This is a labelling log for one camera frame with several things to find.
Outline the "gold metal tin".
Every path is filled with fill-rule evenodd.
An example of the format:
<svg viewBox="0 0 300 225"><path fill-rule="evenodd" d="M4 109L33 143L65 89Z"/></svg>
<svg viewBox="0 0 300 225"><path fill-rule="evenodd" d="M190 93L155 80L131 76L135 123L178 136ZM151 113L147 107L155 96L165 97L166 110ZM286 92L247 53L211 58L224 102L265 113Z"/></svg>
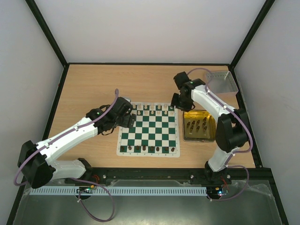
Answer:
<svg viewBox="0 0 300 225"><path fill-rule="evenodd" d="M213 143L216 136L216 122L212 115L205 110L191 110L182 116L183 140L186 142Z"/></svg>

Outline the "green white chess board mat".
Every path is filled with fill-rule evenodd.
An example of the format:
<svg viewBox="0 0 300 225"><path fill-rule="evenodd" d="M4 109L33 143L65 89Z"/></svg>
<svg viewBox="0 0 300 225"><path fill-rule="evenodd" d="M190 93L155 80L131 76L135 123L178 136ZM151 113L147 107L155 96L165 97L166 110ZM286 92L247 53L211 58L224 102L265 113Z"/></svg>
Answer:
<svg viewBox="0 0 300 225"><path fill-rule="evenodd" d="M132 128L119 128L116 153L123 157L164 157L178 158L180 156L180 133L178 109L171 109L169 103L132 102L132 113L136 114L136 121Z"/></svg>

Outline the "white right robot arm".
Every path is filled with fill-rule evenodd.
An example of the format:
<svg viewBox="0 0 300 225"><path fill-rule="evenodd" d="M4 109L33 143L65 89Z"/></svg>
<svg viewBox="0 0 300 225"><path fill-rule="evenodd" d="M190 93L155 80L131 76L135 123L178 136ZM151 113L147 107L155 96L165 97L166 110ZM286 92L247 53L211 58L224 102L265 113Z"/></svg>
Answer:
<svg viewBox="0 0 300 225"><path fill-rule="evenodd" d="M208 84L201 79L191 80L186 72L173 78L179 92L174 93L171 106L184 112L201 105L216 121L215 141L217 148L205 163L204 177L208 183L216 183L226 177L229 161L235 154L248 153L254 142L249 131L246 110L236 109L214 94Z"/></svg>

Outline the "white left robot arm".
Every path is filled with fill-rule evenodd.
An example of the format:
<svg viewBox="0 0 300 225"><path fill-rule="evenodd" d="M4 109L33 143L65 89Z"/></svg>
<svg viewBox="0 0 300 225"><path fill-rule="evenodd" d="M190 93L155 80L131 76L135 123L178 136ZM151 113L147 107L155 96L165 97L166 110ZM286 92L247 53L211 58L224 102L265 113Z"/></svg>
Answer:
<svg viewBox="0 0 300 225"><path fill-rule="evenodd" d="M116 97L112 104L90 110L80 121L65 131L33 143L25 142L18 159L18 174L32 188L40 188L57 179L90 180L92 167L84 158L59 161L58 158L81 142L99 134L106 135L116 127L132 128L136 115L130 100Z"/></svg>

